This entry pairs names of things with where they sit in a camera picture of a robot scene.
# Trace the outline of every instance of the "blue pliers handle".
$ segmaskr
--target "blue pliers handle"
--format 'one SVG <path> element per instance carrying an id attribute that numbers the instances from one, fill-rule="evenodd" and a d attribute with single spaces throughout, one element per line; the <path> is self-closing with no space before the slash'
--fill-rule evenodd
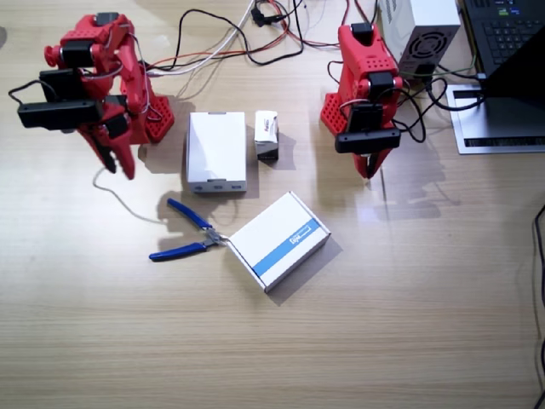
<path id="1" fill-rule="evenodd" d="M 197 213 L 195 213 L 193 210 L 189 209 L 187 206 L 183 205 L 182 203 L 174 200 L 174 199 L 168 199 L 167 204 L 171 207 L 174 207 L 176 210 L 178 210 L 182 215 L 185 215 L 189 217 L 193 223 L 195 223 L 200 228 L 212 228 L 212 225 L 205 221 L 201 216 L 199 216 Z"/>
<path id="2" fill-rule="evenodd" d="M 153 253 L 150 255 L 150 260 L 152 260 L 153 262 L 166 262 L 168 260 L 174 260 L 176 258 L 192 256 L 193 254 L 207 251 L 208 248 L 212 245 L 219 245 L 221 243 L 221 236 L 214 230 L 212 225 L 205 221 L 193 210 L 174 199 L 168 199 L 167 203 L 171 207 L 178 210 L 182 215 L 185 215 L 189 219 L 191 219 L 199 228 L 202 228 L 209 237 L 202 243 L 192 243 L 190 245 L 184 245 L 177 249 Z"/>

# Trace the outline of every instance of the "wood grain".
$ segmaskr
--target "wood grain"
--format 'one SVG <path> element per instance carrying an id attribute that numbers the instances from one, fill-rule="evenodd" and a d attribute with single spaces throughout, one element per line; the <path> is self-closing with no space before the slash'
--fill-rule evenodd
<path id="1" fill-rule="evenodd" d="M 43 46 L 83 14 L 125 13 L 146 59 L 156 60 L 173 53 L 184 10 L 237 20 L 246 2 L 88 3 L 0 3 L 7 33 L 0 48 L 0 407 L 533 406 L 540 386 L 531 219 L 545 202 L 543 155 L 459 156 L 448 115 L 434 109 L 428 142 L 404 139 L 366 184 L 318 121 L 324 94 L 336 86 L 325 65 L 339 52 L 306 49 L 263 68 L 235 58 L 191 81 L 153 80 L 156 92 L 171 97 L 175 127 L 140 151 L 134 181 L 99 179 L 133 212 L 161 221 L 144 222 L 91 186 L 100 164 L 83 138 L 23 129 L 7 91 L 46 68 Z M 373 2 L 363 4 L 370 14 Z M 303 25 L 317 24 L 307 37 L 334 41 L 344 5 L 307 0 Z M 275 34 L 250 23 L 244 29 L 253 47 Z M 188 18 L 182 49 L 208 48 L 225 30 Z M 256 58 L 296 47 L 288 41 Z M 460 32 L 444 64 L 470 60 Z M 40 93 L 36 87 L 20 97 L 38 101 Z M 187 114 L 244 111 L 251 132 L 255 109 L 279 112 L 279 163 L 251 160 L 243 197 L 184 190 Z M 410 107 L 400 114 L 414 116 Z M 147 260 L 199 237 L 167 209 L 169 197 L 228 235 L 288 190 L 333 236 L 269 297 L 225 249 Z"/>

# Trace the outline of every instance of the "white cardboard box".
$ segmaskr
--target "white cardboard box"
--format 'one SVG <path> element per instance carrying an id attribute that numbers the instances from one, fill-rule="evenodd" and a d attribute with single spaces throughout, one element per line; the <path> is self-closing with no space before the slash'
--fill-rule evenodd
<path id="1" fill-rule="evenodd" d="M 269 292 L 330 235 L 295 193 L 288 192 L 236 232 L 228 245 L 260 287 Z"/>
<path id="2" fill-rule="evenodd" d="M 259 160 L 278 160 L 278 112 L 255 113 L 254 143 Z"/>
<path id="3" fill-rule="evenodd" d="M 246 191 L 244 112 L 192 112 L 187 183 L 194 193 Z"/>

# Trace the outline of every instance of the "box label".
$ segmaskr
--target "box label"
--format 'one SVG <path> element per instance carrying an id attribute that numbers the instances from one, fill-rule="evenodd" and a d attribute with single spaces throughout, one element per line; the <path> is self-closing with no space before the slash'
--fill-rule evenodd
<path id="1" fill-rule="evenodd" d="M 258 262 L 252 269 L 261 277 L 266 273 L 269 268 L 274 266 L 277 262 L 282 260 L 290 251 L 295 249 L 300 243 L 302 243 L 308 236 L 314 231 L 318 230 L 320 225 L 316 220 L 311 219 L 305 223 L 301 228 L 298 228 L 293 234 L 291 234 L 281 245 L 267 254 L 263 260 Z"/>

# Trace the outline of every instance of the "laptop keyboard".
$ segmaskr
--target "laptop keyboard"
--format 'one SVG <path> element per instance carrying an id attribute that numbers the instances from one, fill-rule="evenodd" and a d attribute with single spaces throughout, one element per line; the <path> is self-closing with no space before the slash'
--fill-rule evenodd
<path id="1" fill-rule="evenodd" d="M 483 23 L 494 64 L 503 64 L 543 27 L 539 20 L 499 20 Z"/>

